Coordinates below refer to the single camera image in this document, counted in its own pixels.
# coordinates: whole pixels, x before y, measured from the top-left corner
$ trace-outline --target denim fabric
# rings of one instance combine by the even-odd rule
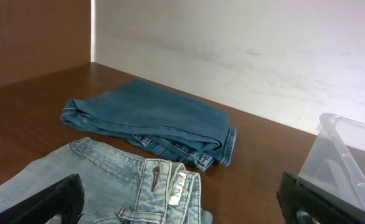
[[[157,182],[154,168],[158,168]],[[178,205],[169,198],[179,174],[185,174]],[[184,164],[145,159],[84,138],[30,163],[0,186],[0,212],[67,177],[79,174],[85,190],[79,224],[212,223],[201,209],[201,179]]]
[[[214,160],[229,165],[236,137],[225,112],[140,80],[89,100],[70,100],[60,118],[202,171]]]

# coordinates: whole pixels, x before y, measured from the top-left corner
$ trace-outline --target tabletop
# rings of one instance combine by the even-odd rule
[[[0,185],[33,160],[85,136],[155,158],[124,140],[77,131],[59,119],[68,100],[97,96],[135,78],[138,77],[88,63],[0,87]],[[298,174],[316,136],[180,93],[225,111],[230,125],[237,129],[230,166],[213,165],[205,172],[198,171],[202,208],[213,214],[213,223],[284,223],[275,192],[284,171]]]

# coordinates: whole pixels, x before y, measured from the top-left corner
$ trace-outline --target jeans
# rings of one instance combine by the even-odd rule
[[[31,162],[2,184],[0,212],[70,174],[80,175],[85,190],[79,224],[212,223],[212,215],[201,209],[198,173],[186,171],[182,163],[145,159],[90,138]]]
[[[236,137],[225,112],[140,80],[70,100],[60,118],[77,130],[120,137],[201,171],[214,161],[229,165]]]

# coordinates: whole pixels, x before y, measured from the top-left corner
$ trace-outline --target wall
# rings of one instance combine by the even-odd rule
[[[98,63],[311,133],[325,112],[365,123],[365,1],[96,7]]]
[[[0,85],[90,62],[90,0],[0,0]]]

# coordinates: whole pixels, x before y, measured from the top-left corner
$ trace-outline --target translucent box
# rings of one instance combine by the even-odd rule
[[[365,124],[326,113],[320,121],[299,177],[365,211]]]

